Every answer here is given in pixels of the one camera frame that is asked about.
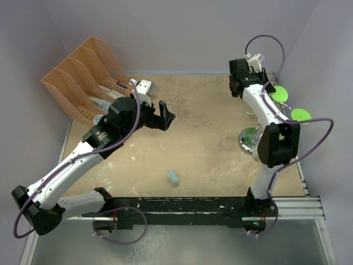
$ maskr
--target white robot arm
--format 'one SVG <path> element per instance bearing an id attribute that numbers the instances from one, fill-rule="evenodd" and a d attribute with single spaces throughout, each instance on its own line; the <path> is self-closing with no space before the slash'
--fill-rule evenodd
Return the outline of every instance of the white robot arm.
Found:
<path id="1" fill-rule="evenodd" d="M 267 92 L 262 93 L 263 85 L 268 81 L 265 70 L 260 71 L 263 57 L 259 54 L 253 57 L 247 54 L 245 58 L 229 62 L 231 72 L 229 87 L 232 96 L 240 96 L 251 106 L 263 128 L 263 135 L 255 149 L 261 166 L 250 190 L 255 200 L 265 200 L 269 199 L 272 194 L 278 178 L 277 174 L 272 180 L 275 172 L 297 155 L 300 125 L 288 125 L 280 121 L 279 118 L 288 120 L 288 117 L 278 110 L 268 96 L 267 92 L 275 91 L 271 85 L 266 87 Z M 264 103 L 263 96 L 266 102 L 276 110 L 275 114 Z"/>
<path id="2" fill-rule="evenodd" d="M 160 116 L 154 114 L 155 108 L 150 99 L 154 84 L 146 80 L 140 83 L 132 81 L 137 85 L 141 110 L 136 130 L 146 126 L 166 131 L 175 119 L 175 115 L 168 111 L 166 103 L 163 101 L 159 102 Z M 12 196 L 20 209 L 29 198 L 35 195 L 26 207 L 24 216 L 39 235 L 47 234 L 63 219 L 86 213 L 96 213 L 109 203 L 108 201 L 112 197 L 103 188 L 97 188 L 87 194 L 77 196 L 62 196 L 82 175 L 122 146 L 110 148 L 108 151 L 103 150 L 115 146 L 131 131 L 136 113 L 137 104 L 133 97 L 118 98 L 109 107 L 108 115 L 102 117 L 100 122 L 83 136 L 82 142 L 58 166 L 29 187 L 17 186 L 12 191 Z M 102 150 L 102 152 L 73 159 L 78 155 L 95 150 Z M 59 170 L 67 162 L 70 165 Z M 57 174 L 41 190 L 38 190 L 39 186 L 56 171 L 58 171 Z"/>

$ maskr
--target gray wall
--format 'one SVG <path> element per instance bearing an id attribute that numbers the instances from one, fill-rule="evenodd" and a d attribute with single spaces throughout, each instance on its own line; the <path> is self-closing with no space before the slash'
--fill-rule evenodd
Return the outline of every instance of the gray wall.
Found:
<path id="1" fill-rule="evenodd" d="M 311 196 L 320 195 L 340 264 L 352 264 L 353 2 L 321 0 L 287 58 L 280 82 L 292 107 L 329 116 L 327 141 L 302 162 Z M 300 153 L 324 134 L 328 123 L 302 127 Z"/>
<path id="2" fill-rule="evenodd" d="M 43 0 L 62 40 L 73 51 L 93 35 L 108 42 L 132 73 L 227 73 L 253 36 L 274 34 L 288 51 L 318 0 Z M 280 53 L 270 40 L 268 70 Z"/>
<path id="3" fill-rule="evenodd" d="M 19 264 L 26 243 L 12 235 L 12 189 L 37 181 L 58 160 L 69 119 L 39 81 L 66 56 L 41 0 L 0 1 L 1 264 Z M 28 228 L 24 221 L 20 232 Z"/>

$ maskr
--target small blue block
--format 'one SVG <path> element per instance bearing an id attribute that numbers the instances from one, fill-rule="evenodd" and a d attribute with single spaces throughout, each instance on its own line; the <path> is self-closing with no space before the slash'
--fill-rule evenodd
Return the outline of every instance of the small blue block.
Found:
<path id="1" fill-rule="evenodd" d="M 177 174 L 175 174 L 174 170 L 169 170 L 168 177 L 169 177 L 170 181 L 172 182 L 172 184 L 174 186 L 179 184 L 179 180 L 177 178 Z"/>

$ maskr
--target green plastic plate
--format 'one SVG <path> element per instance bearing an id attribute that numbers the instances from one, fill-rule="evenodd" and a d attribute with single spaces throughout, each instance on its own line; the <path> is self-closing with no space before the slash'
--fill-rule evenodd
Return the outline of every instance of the green plastic plate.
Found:
<path id="1" fill-rule="evenodd" d="M 297 120 L 297 121 L 311 119 L 310 113 L 307 112 L 305 109 L 294 109 L 292 110 L 291 116 L 293 120 Z"/>
<path id="2" fill-rule="evenodd" d="M 284 87 L 275 86 L 276 92 L 271 93 L 271 97 L 276 102 L 286 102 L 288 100 L 288 92 Z"/>

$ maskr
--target black joint housing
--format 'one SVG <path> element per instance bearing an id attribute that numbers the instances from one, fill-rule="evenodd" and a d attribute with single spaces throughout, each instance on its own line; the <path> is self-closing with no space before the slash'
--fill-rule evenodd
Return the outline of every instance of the black joint housing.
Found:
<path id="1" fill-rule="evenodd" d="M 258 146 L 260 161 L 269 168 L 289 164 L 298 154 L 299 135 L 300 124 L 266 126 Z"/>
<path id="2" fill-rule="evenodd" d="M 17 186 L 12 191 L 12 197 L 14 198 L 17 207 L 21 209 L 29 196 L 27 189 L 22 186 Z M 33 202 L 29 203 L 29 206 L 24 212 L 24 216 L 27 221 L 31 224 L 38 235 L 45 235 L 56 228 L 62 220 L 62 214 L 65 209 L 56 204 L 51 210 L 44 210 L 39 207 L 38 204 Z"/>

